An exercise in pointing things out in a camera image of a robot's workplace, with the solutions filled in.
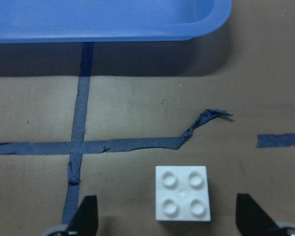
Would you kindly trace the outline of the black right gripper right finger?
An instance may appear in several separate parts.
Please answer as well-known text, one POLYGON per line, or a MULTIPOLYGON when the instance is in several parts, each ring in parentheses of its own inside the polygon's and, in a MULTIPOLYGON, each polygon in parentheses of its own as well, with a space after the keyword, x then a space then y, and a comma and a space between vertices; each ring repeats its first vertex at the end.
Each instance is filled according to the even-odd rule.
POLYGON ((236 196, 236 226, 242 236, 282 236, 282 230, 246 193, 236 196))

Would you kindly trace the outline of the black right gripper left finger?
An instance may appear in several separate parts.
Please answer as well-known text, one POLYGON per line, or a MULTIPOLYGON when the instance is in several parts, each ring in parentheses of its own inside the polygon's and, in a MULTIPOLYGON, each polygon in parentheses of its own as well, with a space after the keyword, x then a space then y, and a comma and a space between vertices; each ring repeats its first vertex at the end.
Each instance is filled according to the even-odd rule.
POLYGON ((95 236, 98 230, 97 196, 85 196, 73 219, 64 230, 64 236, 95 236))

